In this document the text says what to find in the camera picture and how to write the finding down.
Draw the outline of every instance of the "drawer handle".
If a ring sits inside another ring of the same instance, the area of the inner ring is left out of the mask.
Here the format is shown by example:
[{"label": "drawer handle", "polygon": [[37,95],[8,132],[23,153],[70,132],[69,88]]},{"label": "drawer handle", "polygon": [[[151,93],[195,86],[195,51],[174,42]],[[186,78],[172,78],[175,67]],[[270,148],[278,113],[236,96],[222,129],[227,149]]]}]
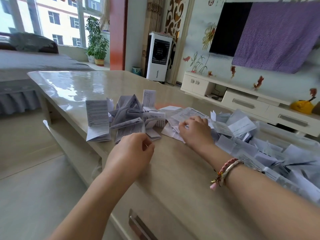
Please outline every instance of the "drawer handle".
[{"label": "drawer handle", "polygon": [[308,122],[297,120],[295,118],[292,118],[292,117],[284,115],[284,114],[279,114],[278,118],[285,120],[285,121],[288,121],[288,122],[291,122],[291,123],[294,123],[294,124],[297,124],[297,125],[300,125],[300,126],[303,126],[303,127],[307,127],[309,125]]},{"label": "drawer handle", "polygon": [[129,210],[129,226],[140,240],[158,240],[132,209]]},{"label": "drawer handle", "polygon": [[249,109],[254,109],[254,108],[255,108],[255,105],[249,104],[249,103],[244,102],[244,101],[241,101],[241,100],[238,100],[238,99],[236,99],[236,98],[234,98],[234,99],[232,100],[232,102],[235,103],[235,104],[239,104],[239,105],[242,105],[242,106],[244,106],[244,107],[247,107],[247,108],[249,108]]}]

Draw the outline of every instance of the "hand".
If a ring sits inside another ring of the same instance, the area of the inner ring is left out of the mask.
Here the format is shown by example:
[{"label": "hand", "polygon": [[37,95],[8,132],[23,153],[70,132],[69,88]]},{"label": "hand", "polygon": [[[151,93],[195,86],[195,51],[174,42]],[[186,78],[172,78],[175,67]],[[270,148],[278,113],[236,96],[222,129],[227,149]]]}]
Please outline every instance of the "hand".
[{"label": "hand", "polygon": [[190,119],[180,122],[179,130],[186,144],[198,154],[202,147],[214,144],[208,120],[201,119],[200,116],[191,116]]},{"label": "hand", "polygon": [[118,174],[131,185],[150,163],[154,148],[144,133],[124,136],[110,152],[104,170]]}]

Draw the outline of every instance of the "silver bangle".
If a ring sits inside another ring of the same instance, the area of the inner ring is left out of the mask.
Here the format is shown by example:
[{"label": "silver bangle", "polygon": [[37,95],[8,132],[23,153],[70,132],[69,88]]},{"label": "silver bangle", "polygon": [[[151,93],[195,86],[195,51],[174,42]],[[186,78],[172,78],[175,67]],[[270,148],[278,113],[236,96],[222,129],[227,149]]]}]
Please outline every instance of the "silver bangle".
[{"label": "silver bangle", "polygon": [[242,160],[237,160],[234,163],[232,163],[229,167],[227,167],[227,169],[224,171],[224,173],[221,176],[221,185],[224,185],[224,181],[226,179],[226,177],[228,176],[228,174],[230,173],[230,171],[237,166],[238,164],[244,164],[244,161]]}]

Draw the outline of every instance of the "black television screen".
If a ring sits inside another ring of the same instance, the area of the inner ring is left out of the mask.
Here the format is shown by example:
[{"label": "black television screen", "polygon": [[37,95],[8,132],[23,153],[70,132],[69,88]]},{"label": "black television screen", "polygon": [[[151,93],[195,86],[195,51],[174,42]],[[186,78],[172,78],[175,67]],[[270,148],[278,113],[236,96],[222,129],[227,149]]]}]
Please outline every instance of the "black television screen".
[{"label": "black television screen", "polygon": [[210,47],[210,53],[234,56],[252,2],[225,2]]}]

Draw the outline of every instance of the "forearm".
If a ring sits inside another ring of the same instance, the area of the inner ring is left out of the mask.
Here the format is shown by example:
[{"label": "forearm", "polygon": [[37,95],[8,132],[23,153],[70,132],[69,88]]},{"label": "forearm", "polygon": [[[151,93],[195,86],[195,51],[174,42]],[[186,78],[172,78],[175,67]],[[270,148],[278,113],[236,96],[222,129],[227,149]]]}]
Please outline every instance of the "forearm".
[{"label": "forearm", "polygon": [[[199,150],[217,172],[232,158],[215,145]],[[320,208],[284,189],[267,176],[238,165],[226,178],[226,186],[270,239],[318,239]]]},{"label": "forearm", "polygon": [[103,171],[49,240],[102,239],[114,206],[129,187],[123,175]]}]

